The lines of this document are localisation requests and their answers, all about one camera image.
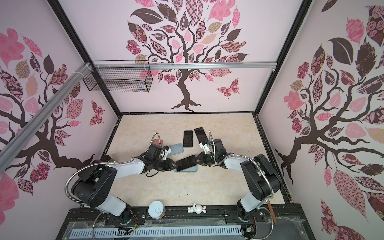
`tree mural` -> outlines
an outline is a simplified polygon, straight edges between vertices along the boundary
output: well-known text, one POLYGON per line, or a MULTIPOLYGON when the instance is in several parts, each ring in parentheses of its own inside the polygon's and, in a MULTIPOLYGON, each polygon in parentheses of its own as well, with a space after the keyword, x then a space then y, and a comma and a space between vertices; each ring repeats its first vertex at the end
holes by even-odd
MULTIPOLYGON (((24 58, 21 53, 25 46, 18 42, 18 33, 15 30, 9 28, 7 33, 8 36, 0 33, 0 58, 8 68, 10 61, 24 58)), ((11 135, 9 139, 0 137, 0 142, 5 145, 16 136, 28 120, 39 111, 40 107, 47 103, 48 93, 55 94, 57 92, 54 85, 64 84, 68 78, 65 64, 55 70, 49 54, 43 58, 40 48, 32 40, 26 37, 23 37, 23 40, 29 47, 31 55, 16 65, 15 73, 18 78, 14 74, 10 74, 9 69, 3 69, 0 66, 0 77, 4 83, 4 89, 0 93, 0 116, 8 119, 8 121, 0 121, 0 135, 8 135, 9 133, 11 135), (43 91, 39 91, 40 86, 43 86, 43 91)), ((40 130, 36 132, 38 141, 32 139, 29 143, 30 146, 21 150, 16 156, 16 159, 23 159, 23 162, 7 167, 6 170, 19 168, 13 179, 18 178, 17 185, 22 191, 33 195, 33 183, 47 179, 52 163, 56 168, 73 167, 80 169, 92 161, 93 155, 90 159, 81 162, 76 158, 60 156, 58 151, 59 147, 65 146, 63 139, 70 137, 65 129, 80 124, 76 118, 81 113, 84 99, 76 99, 79 93, 80 84, 77 84, 51 114, 50 118, 45 121, 40 130), (33 159, 40 163, 36 163, 34 166, 33 159)), ((94 106, 93 101, 92 107, 95 115, 103 114, 103 110, 97 105, 94 106)))
POLYGON ((384 129, 378 126, 384 124, 384 107, 371 107, 373 103, 376 106, 384 101, 383 71, 379 74, 377 70, 372 71, 375 65, 375 69, 384 70, 381 68, 384 53, 379 61, 376 59, 376 53, 383 52, 384 46, 384 7, 366 8, 369 11, 366 28, 359 19, 347 19, 346 32, 350 41, 341 37, 330 39, 333 54, 326 53, 321 45, 311 65, 304 62, 299 66, 299 79, 293 82, 292 91, 284 97, 284 102, 292 110, 288 118, 293 121, 292 130, 296 136, 288 155, 277 149, 276 152, 283 160, 283 173, 286 168, 293 183, 291 164, 295 162, 298 151, 309 145, 308 154, 314 154, 315 164, 324 159, 326 184, 331 184, 333 174, 333 182, 347 203, 366 218, 366 195, 371 207, 384 220, 384 195, 361 190, 363 187, 384 191, 384 187, 371 178, 381 174, 384 166, 368 163, 367 159, 360 161, 353 155, 369 152, 384 157, 378 149, 367 145, 373 141, 384 144, 384 129), (352 44, 358 44, 357 53, 354 53, 352 44), (339 68, 333 67, 334 60, 339 68), (372 124, 372 127, 363 127, 363 123, 372 124), (338 144, 347 144, 348 147, 340 148, 338 144), (329 164, 332 159, 334 168, 329 164), (351 174, 363 173, 365 176, 353 178, 343 172, 341 166, 351 174))
MULTIPOLYGON (((242 62, 248 54, 239 52, 246 42, 235 42, 241 29, 235 29, 240 21, 240 12, 235 8, 235 0, 185 0, 186 10, 181 11, 183 0, 135 0, 142 6, 132 12, 131 16, 139 17, 145 24, 135 24, 128 21, 129 30, 133 37, 139 42, 128 40, 127 49, 136 56, 136 63, 148 59, 151 63, 199 63, 199 62, 242 62), (202 19, 205 8, 203 1, 210 8, 207 20, 202 19), (160 12, 157 13, 150 7, 156 7, 160 12), (206 21, 216 19, 218 22, 211 23, 206 27, 206 21), (153 29, 152 26, 157 23, 164 26, 160 29, 153 29), (143 49, 149 51, 149 55, 139 54, 143 49)), ((183 100, 174 108, 184 106, 186 110, 193 112, 190 106, 201 106, 195 103, 187 90, 185 81, 200 81, 204 76, 208 81, 213 81, 213 77, 223 77, 231 73, 229 69, 210 69, 209 74, 200 69, 180 69, 180 70, 152 70, 152 75, 158 77, 159 82, 164 80, 167 83, 177 82, 177 87, 183 93, 183 100)), ((233 81, 229 88, 219 88, 224 96, 228 97, 238 93, 238 81, 233 81)))

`wire basket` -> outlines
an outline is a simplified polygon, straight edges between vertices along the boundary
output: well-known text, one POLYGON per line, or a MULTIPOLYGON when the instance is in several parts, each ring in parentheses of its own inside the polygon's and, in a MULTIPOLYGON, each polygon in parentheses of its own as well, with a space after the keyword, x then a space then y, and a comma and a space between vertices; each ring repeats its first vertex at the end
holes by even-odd
MULTIPOLYGON (((152 74, 149 68, 148 61, 146 66, 138 67, 123 67, 123 68, 96 68, 96 71, 101 77, 108 91, 128 91, 128 92, 149 92, 152 84, 152 74)), ((90 91, 101 91, 92 72, 89 72, 83 78, 85 85, 90 91)))

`pink wall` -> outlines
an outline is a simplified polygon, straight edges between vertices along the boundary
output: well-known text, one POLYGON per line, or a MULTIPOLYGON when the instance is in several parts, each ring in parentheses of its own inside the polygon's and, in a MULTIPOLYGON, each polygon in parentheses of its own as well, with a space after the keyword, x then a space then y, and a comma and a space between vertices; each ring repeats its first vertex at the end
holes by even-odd
POLYGON ((384 6, 315 1, 261 112, 316 239, 383 239, 384 6))
MULTIPOLYGON (((151 64, 206 62, 210 58, 213 62, 275 61, 300 3, 301 0, 61 2, 93 60, 149 59, 151 64), (84 19, 92 19, 93 24, 84 19), (190 30, 180 23, 190 23, 190 30)), ((154 71, 149 93, 111 94, 122 112, 254 111, 270 69, 179 71, 179 78, 177 72, 154 71), (198 79, 189 78, 191 73, 198 79)))
MULTIPOLYGON (((44 0, 0 4, 0 148, 82 64, 44 0)), ((75 207, 67 178, 100 157, 117 120, 101 92, 81 81, 0 175, 2 239, 54 239, 75 207)))

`phone screen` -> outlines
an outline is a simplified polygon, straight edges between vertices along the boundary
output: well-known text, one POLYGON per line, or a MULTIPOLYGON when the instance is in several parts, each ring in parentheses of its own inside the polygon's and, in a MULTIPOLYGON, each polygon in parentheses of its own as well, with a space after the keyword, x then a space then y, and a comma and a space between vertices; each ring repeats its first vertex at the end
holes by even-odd
POLYGON ((208 142, 207 135, 205 134, 204 129, 202 127, 195 128, 195 134, 199 143, 205 145, 208 142))
POLYGON ((192 162, 192 160, 195 157, 196 157, 195 155, 192 155, 192 156, 189 156, 189 157, 186 157, 186 158, 183 158, 183 159, 177 161, 176 162, 176 164, 177 164, 176 172, 182 171, 184 169, 187 169, 187 168, 195 166, 196 163, 192 162))
POLYGON ((193 131, 184 131, 183 147, 193 147, 193 131))

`pink butterfly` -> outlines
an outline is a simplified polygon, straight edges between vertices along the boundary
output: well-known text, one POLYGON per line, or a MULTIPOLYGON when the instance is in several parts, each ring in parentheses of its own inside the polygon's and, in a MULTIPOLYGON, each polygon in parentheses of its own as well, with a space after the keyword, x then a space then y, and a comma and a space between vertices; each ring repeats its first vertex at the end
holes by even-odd
POLYGON ((218 88, 217 90, 221 93, 224 93, 224 96, 226 96, 229 99, 229 96, 232 95, 232 93, 239 93, 239 88, 238 88, 238 78, 236 78, 232 83, 229 88, 218 88))
POLYGON ((98 107, 97 104, 92 100, 92 108, 93 111, 95 112, 95 115, 91 118, 91 121, 89 122, 89 126, 103 123, 103 118, 100 117, 100 115, 103 114, 103 110, 101 107, 98 107))

